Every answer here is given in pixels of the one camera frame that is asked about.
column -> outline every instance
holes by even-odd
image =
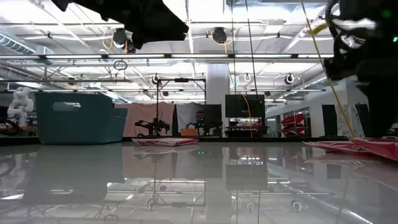
[[[207,71],[207,104],[221,104],[223,123],[228,126],[229,119],[225,117],[225,95],[229,94],[228,64],[208,65]]]

pole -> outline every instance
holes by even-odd
[[[93,82],[127,82],[132,83],[131,80],[0,80],[0,83],[93,83]]]

light fixture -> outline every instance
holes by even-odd
[[[286,105],[287,103],[266,103],[266,105]]]
[[[31,82],[17,82],[18,85],[23,85],[31,88],[45,88],[45,86],[37,84],[37,83],[31,83]]]
[[[332,58],[335,55],[333,54],[321,54],[321,58]],[[318,58],[318,54],[300,54],[298,55],[298,58]]]
[[[99,59],[101,55],[46,55],[47,59]]]
[[[236,54],[236,58],[291,58],[291,54]]]
[[[164,58],[163,54],[114,54],[108,55],[108,58]]]
[[[0,55],[0,59],[12,60],[20,59],[23,56],[24,59],[40,59],[38,55]]]
[[[105,50],[105,49],[100,49],[99,51],[100,52],[105,52],[106,54],[109,54],[109,52],[107,50]]]
[[[228,58],[228,54],[172,54],[172,58]]]
[[[281,102],[285,102],[286,100],[284,99],[264,99],[265,102],[274,102],[274,101],[281,101]]]
[[[152,84],[156,85],[157,82],[159,81],[159,76],[157,73],[152,77]]]
[[[246,82],[250,82],[250,81],[251,81],[251,77],[249,76],[248,73],[247,73],[246,76],[244,77],[244,81],[246,81]]]
[[[294,76],[290,73],[285,77],[286,85],[291,85],[294,82]]]
[[[49,93],[68,93],[73,91],[74,90],[43,90],[43,92],[49,92]]]
[[[314,92],[314,91],[325,91],[325,90],[294,90],[295,92]]]

white robot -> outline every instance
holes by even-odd
[[[14,99],[8,107],[7,116],[8,118],[13,118],[15,115],[18,116],[18,125],[25,126],[27,119],[27,112],[33,111],[33,100],[28,98],[30,93],[30,88],[19,87],[17,91],[13,94]]]

pink mat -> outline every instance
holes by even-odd
[[[159,138],[159,139],[132,139],[135,143],[140,146],[184,146],[193,144],[198,139],[186,139],[186,138]]]
[[[398,139],[354,138],[352,141],[373,154],[398,161]]]
[[[360,145],[357,145],[350,141],[320,141],[320,142],[305,142],[304,144],[324,149],[330,152],[343,152],[347,154],[366,154],[369,153],[363,149]]]

